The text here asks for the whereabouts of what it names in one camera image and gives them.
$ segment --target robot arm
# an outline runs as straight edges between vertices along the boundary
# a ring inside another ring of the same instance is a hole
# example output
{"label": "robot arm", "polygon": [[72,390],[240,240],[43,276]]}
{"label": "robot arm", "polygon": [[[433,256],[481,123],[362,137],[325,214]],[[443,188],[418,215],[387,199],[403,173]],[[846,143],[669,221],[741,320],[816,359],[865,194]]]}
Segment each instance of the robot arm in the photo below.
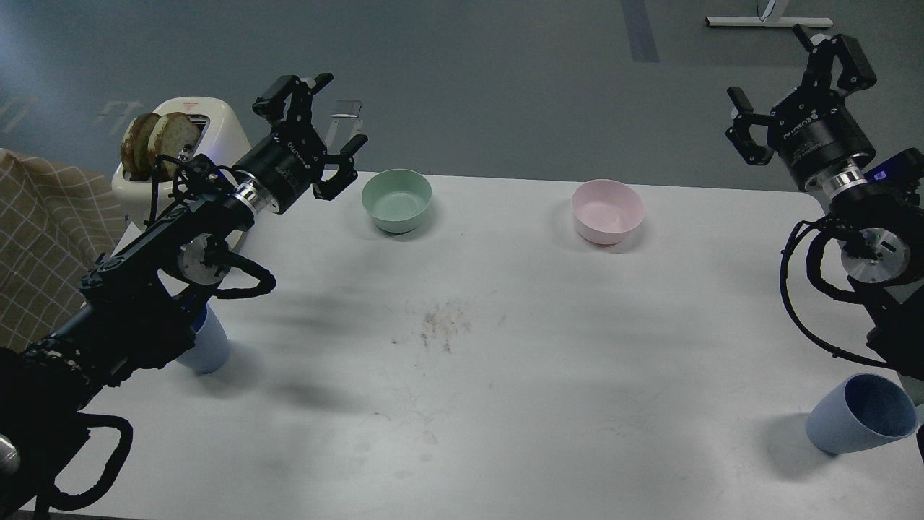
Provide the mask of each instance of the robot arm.
{"label": "robot arm", "polygon": [[[815,196],[827,213],[796,225],[783,249],[780,290],[786,312],[834,357],[891,368],[909,393],[924,395],[924,211],[917,194],[924,155],[911,148],[864,173],[876,151],[847,111],[845,98],[873,86],[876,76],[857,40],[843,34],[809,38],[800,26],[794,32],[808,52],[802,82],[766,115],[754,113],[740,88],[729,88],[736,113],[725,133],[750,165],[764,166],[778,154],[798,189]],[[842,66],[836,89],[835,59]],[[754,125],[767,127],[766,144],[751,137]],[[811,232],[817,235],[806,256],[809,282],[836,301],[864,306],[875,324],[866,343],[882,361],[831,345],[798,319],[789,300],[788,266],[796,246]],[[840,243],[851,291],[835,288],[822,276],[825,245],[831,240]],[[912,293],[899,297],[896,288]],[[924,428],[918,443],[924,455]]]}
{"label": "robot arm", "polygon": [[[217,167],[205,155],[159,156],[177,165],[175,187],[184,190],[174,190],[176,200],[135,241],[101,258],[81,279],[87,303],[64,326],[22,354],[0,349],[0,518],[33,497],[37,515],[48,506],[74,510],[99,500],[128,456],[131,426],[119,417],[79,410],[103,387],[118,386],[140,368],[162,368],[191,348],[191,324],[211,297],[249,298],[273,289],[273,275],[230,252],[225,239],[234,229],[249,229],[264,207],[284,213],[308,188],[330,200],[357,177],[353,154],[366,136],[328,155],[311,126],[312,96],[333,78],[322,74],[313,87],[296,76],[280,78],[253,106],[272,125],[270,135],[231,168]],[[322,178],[325,165],[338,167],[328,180]],[[231,171],[237,186],[222,169]],[[232,267],[258,283],[219,289]],[[160,271],[187,287],[170,294]],[[118,429],[119,446],[95,486],[67,495],[57,489],[55,477],[92,427]]]}

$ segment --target toast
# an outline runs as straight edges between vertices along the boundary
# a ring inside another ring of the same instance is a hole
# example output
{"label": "toast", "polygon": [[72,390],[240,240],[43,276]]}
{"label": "toast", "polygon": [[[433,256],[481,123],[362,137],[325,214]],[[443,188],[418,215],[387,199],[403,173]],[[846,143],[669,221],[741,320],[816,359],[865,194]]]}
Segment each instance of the toast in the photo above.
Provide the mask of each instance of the toast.
{"label": "toast", "polygon": [[[194,149],[199,141],[200,130],[182,112],[161,116],[154,125],[148,140],[147,160],[153,165],[159,154],[177,157],[183,148]],[[176,175],[176,165],[164,161],[159,181],[171,180]]]}
{"label": "toast", "polygon": [[134,118],[125,130],[119,156],[122,169],[128,174],[129,180],[151,178],[153,167],[152,162],[148,160],[148,140],[160,118],[157,114],[141,114]]}

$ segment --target pink bowl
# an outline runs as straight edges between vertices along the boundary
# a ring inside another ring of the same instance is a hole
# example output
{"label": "pink bowl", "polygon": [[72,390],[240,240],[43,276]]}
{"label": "pink bowl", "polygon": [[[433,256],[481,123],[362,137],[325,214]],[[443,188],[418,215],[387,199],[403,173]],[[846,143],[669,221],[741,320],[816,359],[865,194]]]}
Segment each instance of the pink bowl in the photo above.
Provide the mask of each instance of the pink bowl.
{"label": "pink bowl", "polygon": [[600,245],[619,243],[641,224],[645,206],[638,193],[609,179],[589,180],[571,197],[575,229]]}

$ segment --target checkered fabric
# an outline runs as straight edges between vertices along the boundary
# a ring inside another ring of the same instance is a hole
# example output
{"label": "checkered fabric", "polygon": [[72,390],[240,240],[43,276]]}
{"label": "checkered fabric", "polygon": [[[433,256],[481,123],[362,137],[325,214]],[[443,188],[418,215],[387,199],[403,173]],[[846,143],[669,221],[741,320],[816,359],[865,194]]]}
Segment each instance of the checkered fabric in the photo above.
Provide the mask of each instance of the checkered fabric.
{"label": "checkered fabric", "polygon": [[125,228],[108,178],[0,149],[0,347],[21,352],[74,314],[78,280]]}

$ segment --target plastic cup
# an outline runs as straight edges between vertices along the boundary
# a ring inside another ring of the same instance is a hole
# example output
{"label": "plastic cup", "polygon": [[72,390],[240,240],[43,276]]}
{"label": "plastic cup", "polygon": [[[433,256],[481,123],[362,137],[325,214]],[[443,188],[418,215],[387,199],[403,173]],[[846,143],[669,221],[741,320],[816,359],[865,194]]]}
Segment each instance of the plastic cup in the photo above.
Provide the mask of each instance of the plastic cup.
{"label": "plastic cup", "polygon": [[225,329],[208,304],[196,317],[192,328],[196,331],[196,343],[176,360],[199,374],[209,374],[221,368],[231,353],[231,345]]}
{"label": "plastic cup", "polygon": [[860,452],[904,439],[918,427],[915,406],[904,390],[875,374],[855,374],[812,410],[806,433],[819,450]]}
{"label": "plastic cup", "polygon": [[389,169],[362,189],[362,205],[375,225],[389,233],[407,233],[427,218],[433,191],[416,171]]}

